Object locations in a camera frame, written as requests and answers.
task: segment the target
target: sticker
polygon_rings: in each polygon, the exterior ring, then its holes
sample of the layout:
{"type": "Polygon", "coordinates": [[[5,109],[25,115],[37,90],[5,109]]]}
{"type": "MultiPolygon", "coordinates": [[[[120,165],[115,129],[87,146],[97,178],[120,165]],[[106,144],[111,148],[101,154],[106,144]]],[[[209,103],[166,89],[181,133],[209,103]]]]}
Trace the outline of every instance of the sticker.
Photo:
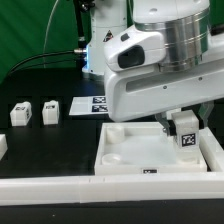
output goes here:
{"type": "Polygon", "coordinates": [[[16,107],[16,110],[25,110],[26,107],[16,107]]]}
{"type": "Polygon", "coordinates": [[[93,104],[106,103],[106,97],[93,97],[93,104]]]}
{"type": "Polygon", "coordinates": [[[55,105],[46,106],[47,110],[51,110],[51,109],[54,109],[54,108],[55,108],[55,105]]]}
{"type": "Polygon", "coordinates": [[[28,109],[26,110],[26,118],[27,118],[27,119],[30,118],[30,113],[29,113],[29,110],[28,110],[28,109]]]}
{"type": "Polygon", "coordinates": [[[114,37],[113,34],[112,34],[111,31],[109,30],[109,31],[107,32],[107,35],[105,36],[103,42],[107,42],[107,41],[111,40],[113,37],[114,37]]]}
{"type": "Polygon", "coordinates": [[[182,136],[182,147],[196,145],[196,134],[182,136]]]}
{"type": "Polygon", "coordinates": [[[152,173],[158,173],[157,169],[143,169],[142,170],[143,174],[152,174],[152,173]]]}
{"type": "Polygon", "coordinates": [[[94,113],[108,112],[107,105],[94,105],[92,106],[92,112],[94,113]]]}

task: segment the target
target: white cube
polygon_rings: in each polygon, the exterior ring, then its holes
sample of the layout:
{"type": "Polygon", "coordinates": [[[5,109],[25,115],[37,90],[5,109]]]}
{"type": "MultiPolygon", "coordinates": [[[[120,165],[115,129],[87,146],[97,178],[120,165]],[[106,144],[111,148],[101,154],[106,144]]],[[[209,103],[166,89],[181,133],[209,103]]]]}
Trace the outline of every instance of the white cube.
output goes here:
{"type": "Polygon", "coordinates": [[[57,101],[50,101],[44,104],[42,110],[44,125],[58,124],[59,104],[57,101]]]}
{"type": "Polygon", "coordinates": [[[199,121],[192,110],[173,113],[176,141],[180,148],[199,146],[199,121]]]}
{"type": "Polygon", "coordinates": [[[32,116],[29,102],[17,103],[10,113],[12,126],[26,126],[32,116]]]}
{"type": "Polygon", "coordinates": [[[0,160],[5,155],[8,149],[5,135],[0,135],[0,160]]]}

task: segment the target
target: black tabletop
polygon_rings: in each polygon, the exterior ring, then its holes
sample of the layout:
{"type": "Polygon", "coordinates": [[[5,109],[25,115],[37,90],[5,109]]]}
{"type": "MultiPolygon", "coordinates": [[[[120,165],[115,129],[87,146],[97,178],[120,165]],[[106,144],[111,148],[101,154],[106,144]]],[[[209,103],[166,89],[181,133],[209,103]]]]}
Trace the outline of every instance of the black tabletop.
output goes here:
{"type": "MultiPolygon", "coordinates": [[[[0,134],[8,152],[0,161],[0,178],[94,175],[103,122],[108,115],[69,116],[73,97],[104,95],[102,83],[81,80],[76,69],[29,70],[0,85],[0,134]],[[58,125],[44,126],[44,102],[59,101],[58,125]],[[29,101],[32,119],[12,127],[9,113],[29,101]]],[[[216,101],[210,128],[224,143],[223,100],[216,101]]],[[[140,119],[154,120],[153,117],[140,119]]],[[[223,223],[224,200],[173,200],[1,207],[1,223],[223,223]]]]}

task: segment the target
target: metal cylinder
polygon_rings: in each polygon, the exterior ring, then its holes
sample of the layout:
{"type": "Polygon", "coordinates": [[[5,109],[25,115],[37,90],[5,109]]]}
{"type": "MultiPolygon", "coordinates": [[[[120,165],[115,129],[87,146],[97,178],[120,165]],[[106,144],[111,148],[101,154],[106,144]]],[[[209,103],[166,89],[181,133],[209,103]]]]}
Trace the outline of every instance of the metal cylinder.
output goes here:
{"type": "Polygon", "coordinates": [[[139,24],[138,30],[161,32],[166,57],[159,63],[161,72],[179,72],[198,65],[208,50],[209,8],[192,16],[165,23],[139,24]]]}

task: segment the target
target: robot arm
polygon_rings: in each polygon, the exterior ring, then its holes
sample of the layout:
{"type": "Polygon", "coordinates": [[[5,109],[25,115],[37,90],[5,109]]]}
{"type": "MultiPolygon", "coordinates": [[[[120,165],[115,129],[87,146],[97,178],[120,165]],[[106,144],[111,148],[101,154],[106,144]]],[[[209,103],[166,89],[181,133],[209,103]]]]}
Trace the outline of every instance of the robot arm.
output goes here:
{"type": "Polygon", "coordinates": [[[217,37],[210,35],[208,0],[135,0],[133,17],[135,25],[105,45],[104,84],[113,120],[224,96],[224,42],[214,44],[217,37]]]}

